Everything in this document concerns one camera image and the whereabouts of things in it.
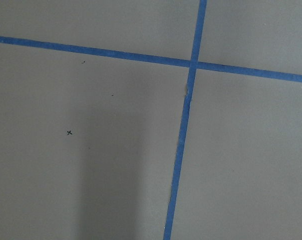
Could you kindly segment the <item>crossing blue tape strip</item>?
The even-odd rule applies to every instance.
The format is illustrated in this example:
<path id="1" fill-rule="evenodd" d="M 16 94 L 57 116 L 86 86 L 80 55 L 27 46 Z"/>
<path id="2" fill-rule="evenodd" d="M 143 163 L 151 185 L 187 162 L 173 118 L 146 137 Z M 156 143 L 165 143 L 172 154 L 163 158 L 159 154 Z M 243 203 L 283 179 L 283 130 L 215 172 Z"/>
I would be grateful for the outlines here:
<path id="1" fill-rule="evenodd" d="M 179 182 L 180 182 L 180 174 L 181 174 L 182 161 L 183 161 L 183 155 L 185 149 L 185 141 L 186 141 L 189 115 L 190 115 L 190 105 L 193 96 L 194 82 L 195 82 L 195 76 L 196 76 L 197 65 L 198 65 L 198 58 L 199 58 L 199 51 L 201 46 L 206 8 L 207 8 L 207 1 L 200 0 L 197 19 L 196 19 L 196 26 L 194 31 L 191 58 L 188 68 L 186 94 L 184 97 L 176 156 L 175 156 L 174 168 L 172 174 L 170 199 L 168 203 L 166 221 L 165 221 L 164 232 L 163 232 L 164 240 L 170 240 L 172 234 L 172 227 L 173 227 L 176 201 L 177 201 Z"/>

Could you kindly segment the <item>long blue tape strip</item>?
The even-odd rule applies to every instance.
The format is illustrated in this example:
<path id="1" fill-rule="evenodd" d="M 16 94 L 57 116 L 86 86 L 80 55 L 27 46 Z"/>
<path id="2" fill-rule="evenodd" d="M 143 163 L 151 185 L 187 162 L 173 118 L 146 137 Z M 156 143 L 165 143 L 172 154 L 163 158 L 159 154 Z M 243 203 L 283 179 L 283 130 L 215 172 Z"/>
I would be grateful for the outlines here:
<path id="1" fill-rule="evenodd" d="M 175 59 L 175 58 L 168 58 L 163 56 L 153 56 L 147 54 L 140 54 L 140 53 L 131 53 L 131 52 L 124 52 L 124 51 L 116 51 L 116 50 L 107 50 L 102 48 L 94 48 L 94 47 L 85 47 L 85 46 L 75 46 L 69 44 L 62 44 L 62 43 L 52 43 L 52 42 L 41 42 L 37 40 L 29 40 L 23 38 L 15 38 L 15 37 L 6 37 L 0 36 L 0 44 L 9 44 L 9 45 L 20 45 L 24 47 L 32 47 L 32 48 L 43 48 L 48 50 L 55 50 L 55 51 L 65 51 L 70 53 L 77 53 L 77 54 L 88 54 L 93 56 L 101 56 L 101 57 L 111 57 L 116 59 L 124 59 L 124 60 L 132 60 L 138 62 L 147 62 L 147 63 L 158 63 L 161 65 L 169 65 L 169 66 L 178 66 L 178 67 L 190 67 L 191 61 L 184 60 L 184 59 Z M 198 62 L 196 64 L 198 69 L 203 70 L 211 70 L 216 72 L 224 72 L 224 73 L 233 73 L 238 75 L 249 75 L 261 78 L 270 78 L 270 79 L 279 79 L 284 81 L 292 81 L 297 83 L 302 83 L 302 75 L 300 74 L 291 74 L 291 73 L 283 73 L 283 72 L 276 72 L 276 71 L 269 71 L 269 70 L 259 70 L 254 68 L 245 68 L 240 66 L 232 66 L 232 65 L 221 65 L 217 63 L 208 63 L 208 62 Z"/>

